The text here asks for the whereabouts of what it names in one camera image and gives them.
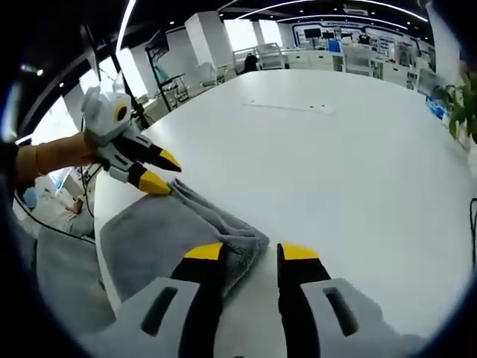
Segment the desk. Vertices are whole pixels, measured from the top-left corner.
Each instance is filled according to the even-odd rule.
[[[244,105],[293,105],[302,110]],[[251,72],[193,98],[144,133],[183,166],[178,177],[267,234],[320,253],[401,333],[430,336],[471,272],[467,157],[406,88],[343,72]],[[328,112],[304,110],[325,104]],[[162,178],[175,173],[154,169]],[[100,173],[95,233],[143,193]],[[225,309],[217,357],[286,357],[273,251]]]

